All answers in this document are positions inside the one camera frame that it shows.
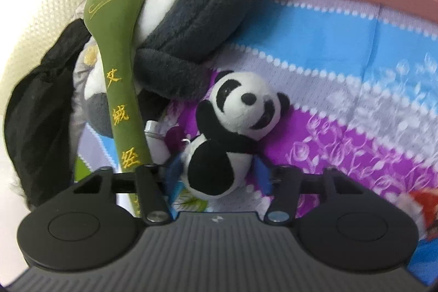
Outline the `blue plastic snack bag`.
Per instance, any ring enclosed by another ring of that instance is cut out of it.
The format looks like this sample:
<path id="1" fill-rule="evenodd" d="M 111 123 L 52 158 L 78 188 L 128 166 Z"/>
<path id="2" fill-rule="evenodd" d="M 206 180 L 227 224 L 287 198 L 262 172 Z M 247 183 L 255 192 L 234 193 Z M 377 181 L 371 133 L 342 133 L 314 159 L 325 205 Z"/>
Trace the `blue plastic snack bag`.
<path id="1" fill-rule="evenodd" d="M 386 193 L 385 199 L 403 210 L 416 223 L 419 239 L 437 238 L 437 189 L 423 188 L 407 193 Z"/>

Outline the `small panda plush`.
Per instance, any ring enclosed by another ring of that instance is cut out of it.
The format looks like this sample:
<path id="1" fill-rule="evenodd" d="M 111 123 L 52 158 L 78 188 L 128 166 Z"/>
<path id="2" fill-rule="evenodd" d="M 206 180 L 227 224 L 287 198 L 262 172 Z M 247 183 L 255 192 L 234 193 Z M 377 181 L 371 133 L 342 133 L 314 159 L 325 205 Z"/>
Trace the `small panda plush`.
<path id="1" fill-rule="evenodd" d="M 245 180 L 258 143 L 290 109 L 290 98 L 252 72 L 224 70 L 195 113 L 199 134 L 181 156 L 181 180 L 196 198 L 214 200 Z"/>

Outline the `black jacket on bed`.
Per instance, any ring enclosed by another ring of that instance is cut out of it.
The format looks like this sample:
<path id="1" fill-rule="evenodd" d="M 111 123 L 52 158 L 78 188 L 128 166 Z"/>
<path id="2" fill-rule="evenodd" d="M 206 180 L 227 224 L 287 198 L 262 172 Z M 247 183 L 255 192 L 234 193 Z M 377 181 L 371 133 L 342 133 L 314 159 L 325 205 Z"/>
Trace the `black jacket on bed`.
<path id="1" fill-rule="evenodd" d="M 8 102 L 6 149 L 31 208 L 47 202 L 72 182 L 69 123 L 73 70 L 90 37 L 83 20 L 68 24 L 40 64 L 14 87 Z"/>

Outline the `colourful striped bed sheet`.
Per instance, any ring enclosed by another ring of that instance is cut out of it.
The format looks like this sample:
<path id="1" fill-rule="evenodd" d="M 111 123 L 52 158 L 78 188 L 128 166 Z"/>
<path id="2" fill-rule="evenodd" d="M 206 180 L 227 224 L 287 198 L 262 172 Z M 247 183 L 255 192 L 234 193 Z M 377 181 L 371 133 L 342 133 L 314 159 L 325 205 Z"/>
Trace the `colourful striped bed sheet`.
<path id="1" fill-rule="evenodd" d="M 385 198 L 437 189 L 437 26 L 347 0 L 254 0 L 205 63 L 259 74 L 290 98 L 260 144 L 306 174 L 334 166 Z M 209 95 L 209 88 L 201 99 Z M 161 116 L 171 151 L 197 133 L 199 102 L 172 100 Z M 421 239 L 409 271 L 437 279 L 437 238 Z"/>

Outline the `white cylindrical bottle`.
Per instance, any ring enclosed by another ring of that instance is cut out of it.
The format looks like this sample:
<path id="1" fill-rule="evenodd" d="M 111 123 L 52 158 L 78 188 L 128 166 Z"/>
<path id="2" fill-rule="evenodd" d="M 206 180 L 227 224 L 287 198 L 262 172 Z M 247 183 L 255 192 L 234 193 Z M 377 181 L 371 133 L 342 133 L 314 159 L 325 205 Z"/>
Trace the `white cylindrical bottle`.
<path id="1" fill-rule="evenodd" d="M 160 132 L 160 123 L 152 120 L 147 121 L 144 133 L 153 163 L 164 164 L 171 154 L 164 142 L 164 136 Z M 117 204 L 128 210 L 133 216 L 140 215 L 140 207 L 134 194 L 119 193 L 117 195 Z"/>

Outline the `grey white penguin plush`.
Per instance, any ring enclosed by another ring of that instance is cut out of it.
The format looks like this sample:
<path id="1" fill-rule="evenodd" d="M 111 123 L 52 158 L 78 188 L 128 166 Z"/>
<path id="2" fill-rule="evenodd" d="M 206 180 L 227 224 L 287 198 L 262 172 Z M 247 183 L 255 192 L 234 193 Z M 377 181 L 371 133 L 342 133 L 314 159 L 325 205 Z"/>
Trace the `grey white penguin plush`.
<path id="1" fill-rule="evenodd" d="M 252 0 L 174 0 L 139 48 L 134 85 L 143 121 L 172 100 L 196 102 L 209 88 L 205 63 L 238 28 Z"/>

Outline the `green plush massage hammer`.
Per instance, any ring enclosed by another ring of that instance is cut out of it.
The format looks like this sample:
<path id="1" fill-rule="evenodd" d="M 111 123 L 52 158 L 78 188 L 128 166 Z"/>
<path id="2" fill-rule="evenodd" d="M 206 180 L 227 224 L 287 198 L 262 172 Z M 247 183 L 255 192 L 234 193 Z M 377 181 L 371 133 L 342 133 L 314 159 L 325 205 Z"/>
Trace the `green plush massage hammer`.
<path id="1" fill-rule="evenodd" d="M 87 0 L 84 22 L 102 59 L 111 129 L 120 170 L 135 171 L 152 163 L 133 75 L 133 37 L 145 0 Z"/>

